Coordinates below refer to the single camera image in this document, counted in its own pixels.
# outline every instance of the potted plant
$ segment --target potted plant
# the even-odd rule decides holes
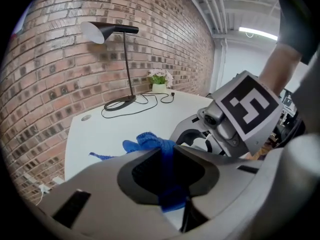
[[[163,69],[150,69],[148,78],[152,84],[152,91],[157,94],[166,93],[167,87],[170,88],[174,80],[168,70]]]

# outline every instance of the cable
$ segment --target cable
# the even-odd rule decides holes
[[[42,195],[41,195],[40,201],[39,201],[35,206],[37,206],[38,204],[40,204],[40,202],[41,202],[42,198],[44,197],[44,192],[43,192],[43,191],[41,191],[41,193],[42,193]]]
[[[172,102],[175,100],[175,93],[174,93],[174,92],[171,93],[171,95],[172,95],[172,100],[171,100],[171,101],[163,101],[163,99],[169,97],[169,94],[168,94],[168,93],[142,93],[142,94],[139,94],[139,95],[137,95],[137,96],[142,96],[147,102],[141,103],[141,102],[135,101],[135,103],[138,103],[138,104],[141,104],[141,105],[148,104],[148,103],[149,103],[149,100],[148,100],[146,97],[148,97],[148,96],[153,96],[153,97],[155,97],[156,104],[155,104],[154,106],[152,106],[152,107],[148,107],[148,108],[146,108],[146,109],[143,109],[143,110],[140,110],[140,111],[137,111],[137,112],[134,112],[134,113],[120,114],[120,115],[115,115],[115,116],[110,116],[110,117],[103,115],[103,111],[105,110],[105,109],[103,108],[103,109],[101,110],[101,116],[102,116],[103,118],[105,118],[105,119],[112,119],[112,118],[118,118],[118,117],[124,117],[124,116],[131,116],[131,115],[135,115],[135,114],[138,114],[138,113],[141,113],[141,112],[144,112],[144,111],[153,109],[153,108],[155,108],[155,107],[158,105],[158,99],[157,99],[156,95],[166,95],[166,96],[164,96],[164,97],[162,97],[162,98],[160,99],[160,101],[161,101],[162,103],[165,103],[165,104],[172,103]],[[119,103],[120,103],[120,102],[117,102],[117,103],[115,103],[115,104],[112,104],[112,105],[108,106],[108,108],[113,107],[113,106],[115,106],[115,105],[117,105],[117,104],[119,104]]]

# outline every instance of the black sleeve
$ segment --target black sleeve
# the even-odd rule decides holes
[[[309,64],[319,44],[319,36],[306,15],[293,0],[279,0],[281,7],[278,43],[286,44],[302,54],[301,62]]]

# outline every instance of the ceiling light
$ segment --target ceiling light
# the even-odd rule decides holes
[[[241,27],[239,27],[239,31],[260,35],[260,36],[263,36],[266,38],[271,38],[276,41],[278,40],[278,37],[276,35],[269,34],[269,33],[263,32],[263,31],[259,31],[259,30],[255,30],[255,29],[251,29],[251,28],[246,28],[246,27],[241,26]]]

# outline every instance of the ceiling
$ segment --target ceiling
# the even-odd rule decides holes
[[[245,27],[278,35],[278,0],[192,0],[205,18],[212,34],[232,35]]]

